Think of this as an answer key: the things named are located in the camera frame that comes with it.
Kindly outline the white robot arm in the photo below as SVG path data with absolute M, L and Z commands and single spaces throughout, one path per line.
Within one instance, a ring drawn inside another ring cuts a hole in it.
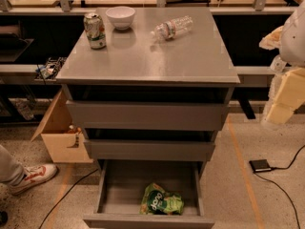
M 275 127 L 286 123 L 305 103 L 305 1 L 259 43 L 259 47 L 279 49 L 270 65 L 275 72 L 262 123 Z

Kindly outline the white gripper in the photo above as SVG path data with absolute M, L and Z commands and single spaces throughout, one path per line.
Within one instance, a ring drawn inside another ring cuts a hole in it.
M 280 26 L 267 34 L 259 42 L 259 47 L 265 50 L 280 48 L 280 36 L 283 27 Z M 286 67 L 280 55 L 277 55 L 270 68 L 277 74 L 272 80 L 269 90 L 269 100 L 264 111 L 264 125 L 285 124 L 302 104 L 305 103 L 305 69 L 292 68 L 282 73 Z

